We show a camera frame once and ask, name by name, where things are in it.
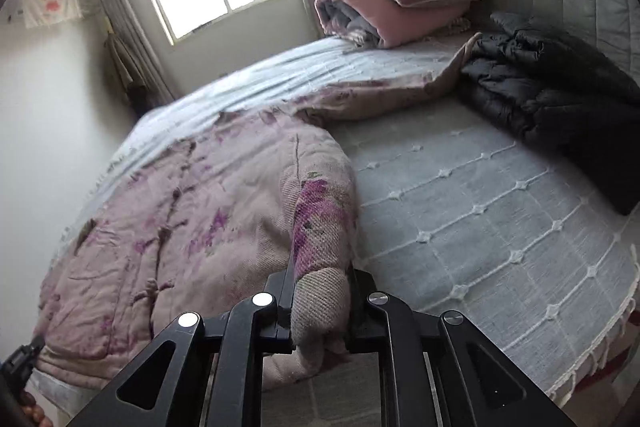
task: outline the wall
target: wall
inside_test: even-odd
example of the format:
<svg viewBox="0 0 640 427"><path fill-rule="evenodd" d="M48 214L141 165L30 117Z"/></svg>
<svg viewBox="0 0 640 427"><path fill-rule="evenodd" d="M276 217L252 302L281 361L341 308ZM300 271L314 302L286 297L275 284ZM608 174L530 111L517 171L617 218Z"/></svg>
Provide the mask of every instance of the wall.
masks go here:
<svg viewBox="0 0 640 427"><path fill-rule="evenodd" d="M171 45L151 0L130 0L163 66L183 94L315 38L302 0L268 0Z"/></svg>
<svg viewBox="0 0 640 427"><path fill-rule="evenodd" d="M31 340L63 229L130 131L102 81L96 21L0 19L0 359Z"/></svg>

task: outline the mattress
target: mattress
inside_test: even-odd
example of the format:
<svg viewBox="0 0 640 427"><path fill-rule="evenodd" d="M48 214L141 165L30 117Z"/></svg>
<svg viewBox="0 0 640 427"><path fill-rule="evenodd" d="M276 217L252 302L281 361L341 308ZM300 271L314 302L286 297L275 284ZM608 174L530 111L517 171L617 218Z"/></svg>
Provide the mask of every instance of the mattress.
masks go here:
<svg viewBox="0 0 640 427"><path fill-rule="evenodd" d="M444 67L468 36L359 52L323 39L156 110L120 147L60 248L123 175L210 125L220 110L331 82ZM608 346L635 308L637 211L618 216L562 158L522 146L451 97L334 124L330 131L356 169L355 264L370 271L380 289L416 310L459 309L558 401L607 360ZM375 365L372 357L360 357L285 393L267 394L264 425L282 424L283 415L291 426L314 418L376 421ZM69 415L93 394L41 373L34 383ZM345 385L358 392L344 397Z"/></svg>

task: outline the hand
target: hand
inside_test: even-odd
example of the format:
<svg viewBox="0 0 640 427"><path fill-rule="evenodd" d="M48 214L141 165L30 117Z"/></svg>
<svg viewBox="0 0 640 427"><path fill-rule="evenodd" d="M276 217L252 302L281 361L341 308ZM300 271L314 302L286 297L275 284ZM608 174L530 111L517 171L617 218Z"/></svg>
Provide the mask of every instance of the hand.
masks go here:
<svg viewBox="0 0 640 427"><path fill-rule="evenodd" d="M53 422L44 416L42 407L36 404L36 399L33 394L22 391L20 393L20 405L27 418L29 418L34 425L38 427L53 427Z"/></svg>

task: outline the metal screw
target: metal screw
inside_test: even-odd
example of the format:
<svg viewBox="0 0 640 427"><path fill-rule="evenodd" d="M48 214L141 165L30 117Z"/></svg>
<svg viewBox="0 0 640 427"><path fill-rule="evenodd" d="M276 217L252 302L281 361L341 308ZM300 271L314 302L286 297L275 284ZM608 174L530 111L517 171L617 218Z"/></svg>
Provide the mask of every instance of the metal screw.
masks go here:
<svg viewBox="0 0 640 427"><path fill-rule="evenodd" d="M198 323L198 319L198 314L195 314L193 312L183 313L178 318L178 324L180 324L183 328L191 328Z"/></svg>
<svg viewBox="0 0 640 427"><path fill-rule="evenodd" d="M264 307L273 302L273 296L270 293L257 293L252 300L256 306Z"/></svg>
<svg viewBox="0 0 640 427"><path fill-rule="evenodd" d="M371 304L382 306L383 304L389 302L389 295L382 292L373 292L371 295L369 295L368 299Z"/></svg>
<svg viewBox="0 0 640 427"><path fill-rule="evenodd" d="M451 324L452 326L459 326L465 319L465 317L462 316L462 313L455 311L444 312L442 318L445 319L445 322L447 322L447 324Z"/></svg>

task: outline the black puffer jacket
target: black puffer jacket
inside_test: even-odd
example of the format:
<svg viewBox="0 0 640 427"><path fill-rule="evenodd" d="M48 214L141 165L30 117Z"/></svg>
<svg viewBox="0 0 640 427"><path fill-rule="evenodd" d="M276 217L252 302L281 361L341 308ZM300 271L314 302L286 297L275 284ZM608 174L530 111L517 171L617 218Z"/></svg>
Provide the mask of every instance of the black puffer jacket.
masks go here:
<svg viewBox="0 0 640 427"><path fill-rule="evenodd" d="M530 144L558 148L628 214L640 200L640 87L598 50L537 18L495 13L463 102Z"/></svg>

